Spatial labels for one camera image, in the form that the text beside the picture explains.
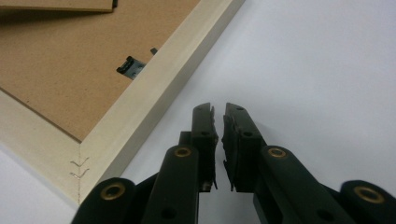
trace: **light wood frame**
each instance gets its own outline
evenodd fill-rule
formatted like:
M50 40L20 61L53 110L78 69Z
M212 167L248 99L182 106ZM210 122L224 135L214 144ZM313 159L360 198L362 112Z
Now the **light wood frame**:
M0 92L0 142L81 203L121 175L243 2L201 0L82 143Z

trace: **brass grommet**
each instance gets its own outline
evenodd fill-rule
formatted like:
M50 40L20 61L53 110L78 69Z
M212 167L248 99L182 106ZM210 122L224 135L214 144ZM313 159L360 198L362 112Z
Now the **brass grommet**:
M383 203L385 201L384 196L382 196L376 190L364 186L357 186L353 189L353 191L355 191L355 193L361 199L369 203Z
M280 148L270 148L268 150L268 153L272 156L272 157L276 157L276 158L283 158L286 156L286 152Z
M175 156L188 157L191 155L191 150L187 147L179 147L175 150Z
M102 189L100 196L106 201L111 201L118 199L123 193L125 186L121 182L115 182Z

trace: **white table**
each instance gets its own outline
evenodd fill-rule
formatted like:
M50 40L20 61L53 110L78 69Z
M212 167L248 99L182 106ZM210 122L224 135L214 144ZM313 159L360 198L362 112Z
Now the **white table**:
M321 183L362 179L396 196L395 97L394 1L247 0L123 177L158 172L196 105L212 103L222 136L232 102ZM0 222L69 223L77 207L0 149ZM219 143L219 190L201 194L199 223L258 223L252 195L230 192L224 158Z

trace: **brown cardboard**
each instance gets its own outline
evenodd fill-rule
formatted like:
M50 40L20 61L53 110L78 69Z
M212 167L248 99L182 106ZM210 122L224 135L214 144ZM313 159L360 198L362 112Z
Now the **brown cardboard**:
M112 13L0 11L0 88L82 141L198 0L119 1Z
M0 8L111 11L113 0L0 0Z

